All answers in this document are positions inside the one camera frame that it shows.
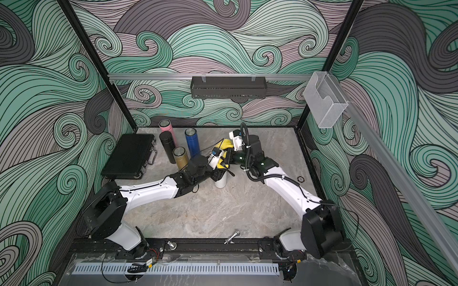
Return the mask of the black thermos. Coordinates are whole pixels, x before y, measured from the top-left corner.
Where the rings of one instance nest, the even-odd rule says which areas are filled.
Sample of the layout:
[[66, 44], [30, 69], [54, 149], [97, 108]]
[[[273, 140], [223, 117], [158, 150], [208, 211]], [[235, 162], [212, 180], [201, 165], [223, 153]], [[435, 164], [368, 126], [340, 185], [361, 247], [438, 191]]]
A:
[[169, 160], [170, 163], [172, 164], [175, 164], [176, 161], [175, 161], [175, 158], [174, 158], [174, 154], [173, 154], [173, 151], [174, 149], [176, 148], [175, 146], [175, 142], [174, 142], [174, 138], [173, 138], [173, 135], [172, 133], [170, 133], [169, 131], [163, 131], [160, 133], [159, 135], [159, 139], [162, 143], [162, 146], [166, 152], [166, 155], [167, 155], [167, 158]]

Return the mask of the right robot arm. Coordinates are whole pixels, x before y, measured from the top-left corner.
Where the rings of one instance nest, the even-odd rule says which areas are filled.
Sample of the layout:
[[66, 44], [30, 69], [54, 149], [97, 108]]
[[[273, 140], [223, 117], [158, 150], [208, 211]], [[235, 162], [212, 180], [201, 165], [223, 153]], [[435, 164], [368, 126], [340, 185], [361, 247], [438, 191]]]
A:
[[229, 137], [233, 145], [229, 164], [240, 165], [250, 181], [273, 189], [301, 218], [299, 230], [286, 230], [277, 236], [282, 250], [306, 251], [320, 259], [343, 242], [343, 222], [334, 202], [312, 195], [290, 178], [275, 160], [264, 155], [258, 136], [236, 129]]

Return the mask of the white thermos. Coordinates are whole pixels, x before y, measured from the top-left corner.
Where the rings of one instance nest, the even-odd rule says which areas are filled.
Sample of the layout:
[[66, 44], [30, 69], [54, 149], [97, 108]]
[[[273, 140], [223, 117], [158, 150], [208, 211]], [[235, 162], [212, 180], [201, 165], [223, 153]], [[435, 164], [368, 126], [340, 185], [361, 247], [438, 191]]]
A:
[[221, 179], [215, 182], [215, 186], [219, 189], [222, 189], [226, 186], [227, 184], [227, 174], [224, 174]]

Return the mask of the blue thermos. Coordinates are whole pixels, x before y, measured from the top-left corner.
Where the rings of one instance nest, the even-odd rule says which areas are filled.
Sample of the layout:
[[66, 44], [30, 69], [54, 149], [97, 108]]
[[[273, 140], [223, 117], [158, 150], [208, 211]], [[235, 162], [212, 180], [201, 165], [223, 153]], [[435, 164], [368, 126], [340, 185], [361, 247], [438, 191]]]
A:
[[190, 157], [193, 158], [197, 155], [200, 155], [200, 144], [197, 130], [194, 128], [188, 128], [185, 130], [185, 136]]

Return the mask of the gold thermos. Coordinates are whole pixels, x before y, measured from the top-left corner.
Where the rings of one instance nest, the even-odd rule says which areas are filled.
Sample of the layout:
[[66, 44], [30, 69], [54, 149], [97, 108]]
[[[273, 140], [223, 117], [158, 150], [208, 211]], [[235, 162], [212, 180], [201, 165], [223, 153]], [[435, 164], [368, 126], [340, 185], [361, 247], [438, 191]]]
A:
[[188, 165], [188, 155], [184, 147], [175, 147], [173, 150], [173, 156], [178, 170], [184, 169]]

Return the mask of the pink thermos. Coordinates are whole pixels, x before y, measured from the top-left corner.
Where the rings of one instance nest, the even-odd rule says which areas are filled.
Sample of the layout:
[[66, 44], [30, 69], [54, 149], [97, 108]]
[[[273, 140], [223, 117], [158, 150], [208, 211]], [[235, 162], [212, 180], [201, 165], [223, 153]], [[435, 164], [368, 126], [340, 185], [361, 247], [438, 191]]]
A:
[[163, 119], [159, 122], [159, 128], [161, 129], [162, 132], [170, 132], [172, 137], [173, 137], [173, 140], [174, 140], [174, 144], [175, 146], [177, 147], [178, 146], [178, 143], [177, 143], [177, 137], [175, 135], [175, 132], [174, 132], [174, 129], [172, 127], [172, 124], [171, 124], [171, 121], [168, 120], [168, 119]]

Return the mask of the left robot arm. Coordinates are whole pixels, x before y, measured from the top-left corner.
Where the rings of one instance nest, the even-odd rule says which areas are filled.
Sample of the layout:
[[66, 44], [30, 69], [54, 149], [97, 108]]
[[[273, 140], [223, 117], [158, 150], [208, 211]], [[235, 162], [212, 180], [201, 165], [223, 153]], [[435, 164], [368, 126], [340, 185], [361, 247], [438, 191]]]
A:
[[125, 214], [154, 201], [176, 199], [192, 193], [207, 179], [218, 181], [229, 168], [229, 163], [227, 156], [196, 156], [178, 172], [155, 182], [131, 186], [108, 182], [83, 211], [91, 238], [107, 239], [126, 251], [141, 249], [143, 253], [146, 240], [138, 228], [124, 221]]

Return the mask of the yellow grey cleaning cloth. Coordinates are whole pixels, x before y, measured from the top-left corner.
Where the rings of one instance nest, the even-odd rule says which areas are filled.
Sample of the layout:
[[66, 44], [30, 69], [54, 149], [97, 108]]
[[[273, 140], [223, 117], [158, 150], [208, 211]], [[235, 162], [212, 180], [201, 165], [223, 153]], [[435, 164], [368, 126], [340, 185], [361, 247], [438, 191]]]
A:
[[214, 145], [214, 147], [220, 148], [223, 150], [223, 154], [218, 164], [218, 168], [230, 168], [231, 153], [234, 151], [233, 143], [229, 139], [222, 139]]

